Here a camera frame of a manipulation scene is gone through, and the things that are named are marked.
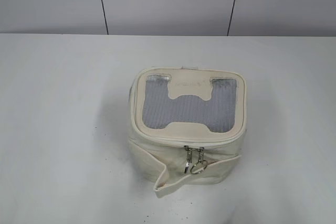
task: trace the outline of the metal zipper pull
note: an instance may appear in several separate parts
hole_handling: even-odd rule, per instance
[[[187,151],[187,163],[185,164],[184,173],[188,172],[189,166],[192,163],[193,149],[185,145],[184,149]]]
[[[191,174],[200,174],[205,170],[205,168],[208,166],[207,160],[204,160],[204,148],[201,147],[197,149],[198,151],[198,161],[196,164],[191,167],[190,172]]]
[[[203,164],[204,147],[197,149],[197,151],[198,151],[198,163]]]

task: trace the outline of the cream pet carrier bag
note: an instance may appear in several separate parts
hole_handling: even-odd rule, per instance
[[[130,90],[129,145],[160,198],[221,182],[240,158],[246,84],[224,71],[152,68]]]

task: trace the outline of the ring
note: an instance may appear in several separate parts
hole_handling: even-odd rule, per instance
[[[203,163],[205,163],[205,165],[204,165],[202,168],[196,170],[196,172],[193,173],[193,169],[194,169],[198,164],[203,164]],[[206,168],[207,166],[208,166],[208,161],[207,161],[207,160],[204,160],[203,162],[197,162],[196,164],[193,165],[193,167],[191,167],[191,169],[190,169],[190,173],[191,173],[191,174],[200,174],[201,172],[203,172],[203,171],[205,170],[205,168]]]

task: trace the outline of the cream strap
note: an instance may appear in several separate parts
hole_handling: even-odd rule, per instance
[[[158,198],[175,192],[185,184],[196,182],[195,180],[197,179],[214,177],[215,180],[218,180],[219,177],[225,177],[241,157],[241,155],[238,155],[233,158],[211,163],[201,173],[189,173],[181,177],[178,181],[168,184],[167,181],[170,179],[170,172],[164,163],[156,159],[152,154],[142,149],[132,141],[130,141],[130,148],[135,154],[135,157],[141,159],[139,162],[144,162],[151,166],[150,169],[159,175],[154,184],[154,192]]]

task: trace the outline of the gray mesh panel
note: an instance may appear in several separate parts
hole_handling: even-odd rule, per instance
[[[163,129],[171,122],[202,123],[212,132],[227,132],[235,123],[235,79],[213,79],[212,96],[203,101],[196,95],[168,97],[168,77],[149,76],[146,81],[142,120],[151,129]]]

